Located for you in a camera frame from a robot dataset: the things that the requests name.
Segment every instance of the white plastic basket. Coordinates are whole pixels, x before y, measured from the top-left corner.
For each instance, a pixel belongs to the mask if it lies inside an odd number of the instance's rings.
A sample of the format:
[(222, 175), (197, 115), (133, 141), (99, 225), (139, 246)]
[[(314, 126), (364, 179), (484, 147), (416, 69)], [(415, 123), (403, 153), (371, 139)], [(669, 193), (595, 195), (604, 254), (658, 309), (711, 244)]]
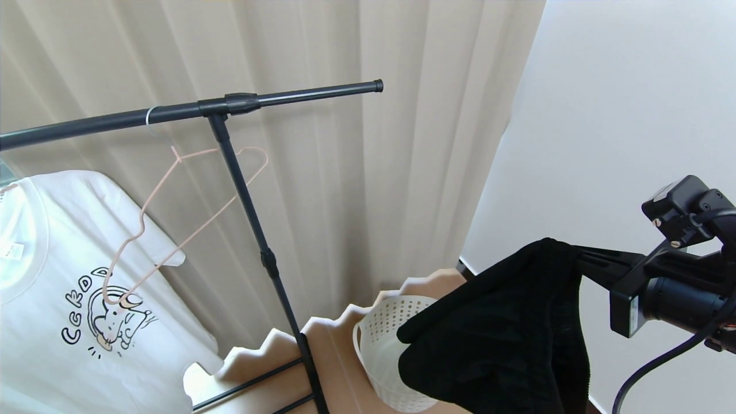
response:
[(402, 413), (418, 413), (437, 403), (436, 399), (412, 390), (401, 381), (399, 357), (408, 345), (396, 337), (399, 326), (434, 302), (435, 299), (425, 296), (388, 298), (373, 306), (368, 315), (353, 328), (355, 353), (373, 390), (386, 405)]

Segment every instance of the curtain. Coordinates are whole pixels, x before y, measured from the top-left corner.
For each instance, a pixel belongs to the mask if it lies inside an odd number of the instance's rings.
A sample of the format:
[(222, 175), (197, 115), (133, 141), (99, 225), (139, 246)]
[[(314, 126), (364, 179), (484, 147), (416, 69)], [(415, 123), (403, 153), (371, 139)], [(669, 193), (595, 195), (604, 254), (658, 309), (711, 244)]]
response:
[[(382, 94), (228, 119), (264, 148), (250, 191), (299, 323), (454, 267), (543, 1), (0, 2), (3, 133), (247, 91), (381, 78)], [(140, 204), (182, 154), (216, 147), (204, 119), (0, 153), (20, 176), (105, 173)], [(245, 152), (253, 174), (262, 155)], [(235, 194), (218, 153), (187, 160), (149, 207), (184, 240)], [(223, 354), (288, 331), (239, 202), (164, 274)]]

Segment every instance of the cartoon animal drawing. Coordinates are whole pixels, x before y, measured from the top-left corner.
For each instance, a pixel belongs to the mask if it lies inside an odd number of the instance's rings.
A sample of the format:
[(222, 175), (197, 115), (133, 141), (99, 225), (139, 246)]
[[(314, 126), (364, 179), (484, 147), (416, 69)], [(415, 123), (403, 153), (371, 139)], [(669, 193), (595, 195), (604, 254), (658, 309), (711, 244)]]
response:
[[(110, 287), (109, 296), (117, 301), (125, 292), (120, 287)], [(107, 351), (113, 350), (118, 343), (128, 349), (135, 333), (153, 322), (155, 317), (150, 310), (142, 310), (143, 300), (137, 295), (129, 295), (119, 304), (110, 305), (102, 300), (102, 290), (90, 297), (88, 322), (93, 334)]]

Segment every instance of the shirt neckline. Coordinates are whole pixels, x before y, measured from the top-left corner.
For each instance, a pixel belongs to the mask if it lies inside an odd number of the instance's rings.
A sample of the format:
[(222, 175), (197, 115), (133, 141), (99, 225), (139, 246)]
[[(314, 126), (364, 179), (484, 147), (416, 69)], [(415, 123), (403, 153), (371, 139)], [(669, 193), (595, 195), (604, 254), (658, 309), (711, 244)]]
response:
[(49, 254), (49, 217), (46, 214), (46, 206), (43, 204), (43, 199), (31, 178), (23, 178), (15, 183), (18, 184), (18, 187), (8, 191), (22, 191), (26, 196), (31, 220), (33, 220), (36, 230), (36, 248), (33, 252), (31, 264), (26, 269), (25, 274), (14, 284), (0, 290), (0, 305), (7, 304), (17, 298), (36, 282), (41, 269), (43, 269), (43, 265), (46, 263), (46, 257)]

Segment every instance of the clothes rack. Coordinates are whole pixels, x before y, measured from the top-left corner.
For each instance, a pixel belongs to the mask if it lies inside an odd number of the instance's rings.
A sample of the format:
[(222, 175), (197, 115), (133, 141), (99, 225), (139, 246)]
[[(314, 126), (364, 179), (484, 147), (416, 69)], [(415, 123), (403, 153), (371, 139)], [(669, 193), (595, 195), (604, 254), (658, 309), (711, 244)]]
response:
[[(204, 99), (179, 105), (160, 106), (151, 110), (149, 114), (150, 124), (178, 121), (181, 119), (197, 118), (201, 116), (207, 118), (210, 122), (210, 128), (215, 135), (215, 139), (219, 143), (227, 169), (230, 172), (230, 177), (235, 184), (236, 190), (245, 209), (245, 214), (250, 222), (250, 227), (256, 241), (258, 242), (258, 247), (261, 251), (261, 264), (266, 268), (266, 272), (274, 284), (274, 288), (276, 289), (276, 294), (281, 302), (283, 311), (286, 313), (286, 319), (289, 322), (291, 333), (294, 335), (294, 338), (296, 338), (297, 346), (301, 354), (301, 357), (291, 362), (287, 362), (286, 364), (281, 365), (280, 367), (277, 367), (259, 377), (251, 379), (238, 387), (225, 391), (224, 393), (214, 396), (207, 401), (195, 405), (195, 411), (221, 401), (222, 399), (226, 399), (235, 393), (245, 390), (254, 384), (258, 384), (271, 376), (277, 375), (280, 372), (301, 363), (307, 371), (311, 393), (287, 405), (281, 410), (276, 411), (274, 414), (286, 413), (310, 400), (314, 400), (318, 413), (329, 413), (327, 403), (325, 401), (325, 395), (322, 392), (322, 386), (319, 383), (319, 376), (314, 365), (314, 359), (312, 358), (312, 353), (309, 349), (307, 337), (300, 331), (299, 326), (297, 325), (297, 320), (294, 317), (294, 312), (291, 310), (289, 298), (286, 295), (281, 277), (279, 276), (278, 266), (276, 265), (276, 256), (266, 242), (266, 236), (263, 234), (263, 229), (261, 228), (261, 223), (258, 220), (258, 215), (255, 213), (253, 201), (240, 170), (240, 165), (238, 164), (235, 151), (233, 150), (233, 145), (230, 143), (230, 134), (227, 131), (225, 120), (227, 120), (228, 115), (249, 113), (266, 106), (382, 91), (383, 81), (375, 80), (373, 82), (304, 89), (300, 91), (281, 92), (278, 94), (226, 94), (222, 98)], [(5, 133), (0, 135), (0, 151), (42, 144), (44, 142), (74, 136), (140, 127), (146, 124), (146, 114), (148, 112), (148, 109), (132, 110)]]

